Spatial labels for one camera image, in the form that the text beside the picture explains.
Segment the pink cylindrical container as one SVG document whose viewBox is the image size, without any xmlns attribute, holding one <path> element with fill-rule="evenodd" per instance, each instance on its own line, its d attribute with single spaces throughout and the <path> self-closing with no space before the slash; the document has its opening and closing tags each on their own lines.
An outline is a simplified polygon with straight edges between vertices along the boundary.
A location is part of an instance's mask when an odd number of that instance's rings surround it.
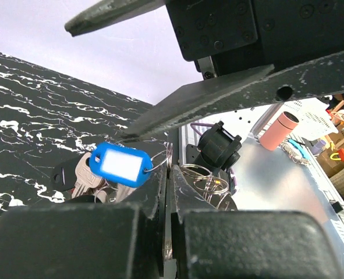
<svg viewBox="0 0 344 279">
<path fill-rule="evenodd" d="M 260 137 L 261 146 L 274 151 L 298 124 L 299 119 L 295 115 L 287 111 L 282 112 Z"/>
</svg>

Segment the black headed key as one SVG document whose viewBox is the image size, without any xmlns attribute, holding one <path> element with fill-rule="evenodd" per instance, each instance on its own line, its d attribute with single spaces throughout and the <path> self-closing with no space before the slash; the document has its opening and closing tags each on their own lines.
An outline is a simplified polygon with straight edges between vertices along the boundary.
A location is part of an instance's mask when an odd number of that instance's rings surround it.
<svg viewBox="0 0 344 279">
<path fill-rule="evenodd" d="M 81 156 L 63 161 L 56 165 L 50 175 L 51 187 L 59 192 L 71 190 L 77 180 L 75 169 Z"/>
</svg>

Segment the white plastic basket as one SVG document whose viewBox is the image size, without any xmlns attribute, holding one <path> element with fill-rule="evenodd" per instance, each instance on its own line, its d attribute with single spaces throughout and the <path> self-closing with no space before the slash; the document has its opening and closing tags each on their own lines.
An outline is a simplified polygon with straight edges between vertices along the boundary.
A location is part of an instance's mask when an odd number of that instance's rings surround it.
<svg viewBox="0 0 344 279">
<path fill-rule="evenodd" d="M 331 133 L 338 133 L 329 114 L 328 105 L 317 98 L 285 102 L 282 110 L 291 113 L 299 123 L 293 132 L 308 141 L 317 140 Z"/>
</svg>

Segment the silver key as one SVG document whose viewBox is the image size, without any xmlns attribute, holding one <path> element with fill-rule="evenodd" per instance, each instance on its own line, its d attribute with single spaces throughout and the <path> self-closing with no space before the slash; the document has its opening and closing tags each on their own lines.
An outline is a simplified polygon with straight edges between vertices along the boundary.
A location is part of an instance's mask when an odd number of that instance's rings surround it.
<svg viewBox="0 0 344 279">
<path fill-rule="evenodd" d="M 105 185 L 105 180 L 92 173 L 89 167 L 91 153 L 85 153 L 75 168 L 76 182 L 71 198 L 77 198 L 88 192 L 93 192 Z"/>
</svg>

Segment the blue key tag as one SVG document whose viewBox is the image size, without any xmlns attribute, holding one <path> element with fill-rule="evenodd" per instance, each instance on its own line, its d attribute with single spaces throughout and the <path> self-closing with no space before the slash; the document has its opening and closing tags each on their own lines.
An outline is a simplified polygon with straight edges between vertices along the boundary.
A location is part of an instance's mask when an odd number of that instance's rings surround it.
<svg viewBox="0 0 344 279">
<path fill-rule="evenodd" d="M 149 178 L 153 163 L 142 150 L 102 142 L 92 151 L 89 167 L 96 176 L 138 188 Z"/>
</svg>

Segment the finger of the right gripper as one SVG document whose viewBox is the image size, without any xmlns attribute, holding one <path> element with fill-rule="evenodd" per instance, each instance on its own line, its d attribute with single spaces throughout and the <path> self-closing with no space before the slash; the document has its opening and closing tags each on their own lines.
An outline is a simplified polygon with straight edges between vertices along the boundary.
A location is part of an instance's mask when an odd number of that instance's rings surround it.
<svg viewBox="0 0 344 279">
<path fill-rule="evenodd" d="M 156 10 L 166 0 L 102 0 L 80 12 L 65 23 L 65 31 L 75 37 Z"/>
</svg>

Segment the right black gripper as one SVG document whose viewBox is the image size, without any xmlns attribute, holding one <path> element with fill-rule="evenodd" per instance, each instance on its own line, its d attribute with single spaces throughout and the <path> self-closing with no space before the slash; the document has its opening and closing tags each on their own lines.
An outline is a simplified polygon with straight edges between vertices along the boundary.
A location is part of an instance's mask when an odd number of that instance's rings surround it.
<svg viewBox="0 0 344 279">
<path fill-rule="evenodd" d="M 214 69 L 197 71 L 220 77 L 178 88 L 123 139 L 217 113 L 344 93 L 344 1 L 171 1 L 166 9 L 184 60 L 209 57 Z"/>
</svg>

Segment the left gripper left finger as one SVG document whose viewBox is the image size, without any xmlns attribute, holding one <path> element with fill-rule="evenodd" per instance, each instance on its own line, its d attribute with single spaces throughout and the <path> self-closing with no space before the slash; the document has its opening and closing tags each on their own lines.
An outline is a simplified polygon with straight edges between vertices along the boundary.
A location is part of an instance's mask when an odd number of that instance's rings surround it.
<svg viewBox="0 0 344 279">
<path fill-rule="evenodd" d="M 119 203 L 21 206 L 0 218 L 0 278 L 159 278 L 167 170 Z"/>
</svg>

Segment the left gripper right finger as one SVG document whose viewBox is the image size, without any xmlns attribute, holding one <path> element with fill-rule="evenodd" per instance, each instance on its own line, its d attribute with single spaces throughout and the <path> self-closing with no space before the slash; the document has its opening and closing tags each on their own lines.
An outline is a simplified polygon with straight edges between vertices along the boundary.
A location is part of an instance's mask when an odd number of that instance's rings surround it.
<svg viewBox="0 0 344 279">
<path fill-rule="evenodd" d="M 297 211 L 216 210 L 171 171 L 178 278 L 342 278 L 319 223 Z"/>
</svg>

